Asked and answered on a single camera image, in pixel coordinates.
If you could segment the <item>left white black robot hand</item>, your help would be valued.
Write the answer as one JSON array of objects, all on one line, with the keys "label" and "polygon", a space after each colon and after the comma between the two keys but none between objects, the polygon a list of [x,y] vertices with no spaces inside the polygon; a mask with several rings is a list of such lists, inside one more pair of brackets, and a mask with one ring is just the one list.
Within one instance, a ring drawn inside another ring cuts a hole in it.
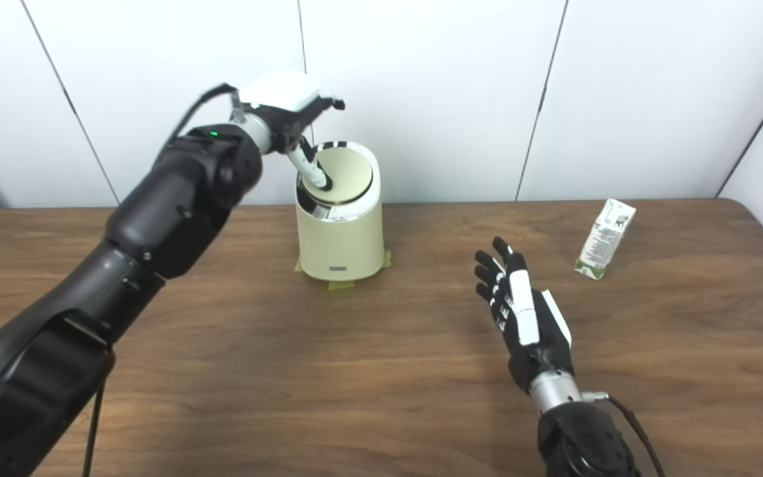
[{"label": "left white black robot hand", "polygon": [[324,91],[318,81],[303,72],[267,72],[231,94],[230,121],[256,144],[261,154],[288,157],[302,178],[323,191],[333,187],[305,130],[327,109],[343,111],[341,97]]}]

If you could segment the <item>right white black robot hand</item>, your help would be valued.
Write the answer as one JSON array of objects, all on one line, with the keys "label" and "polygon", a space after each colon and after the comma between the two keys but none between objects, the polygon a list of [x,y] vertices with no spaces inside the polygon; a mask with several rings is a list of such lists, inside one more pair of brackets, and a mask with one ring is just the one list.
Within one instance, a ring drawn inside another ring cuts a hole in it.
[{"label": "right white black robot hand", "polygon": [[525,257],[501,237],[475,253],[476,293],[488,304],[491,320],[509,351],[514,383],[529,394],[543,372],[574,372],[570,341],[542,291],[532,287]]}]

